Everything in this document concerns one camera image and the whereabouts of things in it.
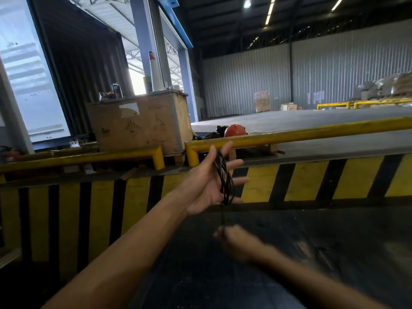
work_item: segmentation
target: forearm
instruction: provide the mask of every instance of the forearm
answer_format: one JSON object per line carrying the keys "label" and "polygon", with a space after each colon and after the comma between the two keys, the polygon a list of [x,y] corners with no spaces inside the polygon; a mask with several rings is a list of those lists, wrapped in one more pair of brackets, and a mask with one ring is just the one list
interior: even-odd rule
{"label": "forearm", "polygon": [[306,268],[273,246],[256,255],[255,264],[287,288],[308,308],[387,308],[353,288]]}
{"label": "forearm", "polygon": [[124,308],[185,217],[186,209],[178,193],[169,193],[45,308]]}

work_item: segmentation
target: dark ceiling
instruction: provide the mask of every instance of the dark ceiling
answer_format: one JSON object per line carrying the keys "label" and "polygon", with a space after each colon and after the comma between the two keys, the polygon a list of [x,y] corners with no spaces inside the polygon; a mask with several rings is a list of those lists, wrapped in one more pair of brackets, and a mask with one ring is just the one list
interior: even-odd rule
{"label": "dark ceiling", "polygon": [[284,40],[297,40],[293,36],[296,29],[302,25],[322,24],[325,22],[339,25],[342,19],[359,20],[357,29],[366,27],[368,20],[374,19],[379,23],[385,23],[384,15],[388,12],[393,20],[405,16],[398,15],[399,11],[408,12],[411,15],[412,0],[343,0],[338,8],[331,13],[337,0],[275,0],[269,24],[265,26],[271,0],[251,0],[251,7],[244,9],[245,0],[179,0],[182,12],[185,14],[186,25],[191,34],[195,46],[209,50],[219,45],[227,47],[220,50],[222,54],[233,53],[236,44],[242,51],[250,46],[250,39],[255,39],[261,34],[283,33],[279,44]]}

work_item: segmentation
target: red helmet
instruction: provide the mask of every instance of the red helmet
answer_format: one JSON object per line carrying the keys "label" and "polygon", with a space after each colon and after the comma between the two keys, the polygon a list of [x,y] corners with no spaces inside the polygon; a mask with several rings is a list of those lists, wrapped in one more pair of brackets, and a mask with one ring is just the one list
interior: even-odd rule
{"label": "red helmet", "polygon": [[224,132],[224,137],[234,137],[237,135],[246,135],[246,129],[245,127],[238,125],[238,124],[233,124],[230,125],[229,127],[226,128]]}

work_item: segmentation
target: right forearm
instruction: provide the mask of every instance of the right forearm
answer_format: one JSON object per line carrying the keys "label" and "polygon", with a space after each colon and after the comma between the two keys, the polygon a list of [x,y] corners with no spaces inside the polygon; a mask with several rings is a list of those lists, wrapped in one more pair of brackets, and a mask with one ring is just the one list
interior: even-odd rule
{"label": "right forearm", "polygon": [[286,257],[271,245],[255,255],[254,264],[271,275],[309,308],[387,308],[300,262]]}

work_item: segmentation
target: bundle of black wire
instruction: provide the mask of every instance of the bundle of black wire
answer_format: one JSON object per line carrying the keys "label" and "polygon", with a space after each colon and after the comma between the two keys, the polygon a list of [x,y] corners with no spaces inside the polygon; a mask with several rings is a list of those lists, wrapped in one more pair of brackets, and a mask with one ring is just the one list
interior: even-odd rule
{"label": "bundle of black wire", "polygon": [[222,219],[222,225],[225,225],[226,219],[223,213],[223,206],[229,205],[233,201],[234,187],[233,179],[230,172],[227,170],[226,161],[220,151],[217,151],[215,160],[216,171],[220,177],[220,192],[223,194],[223,201],[220,203],[220,214]]}

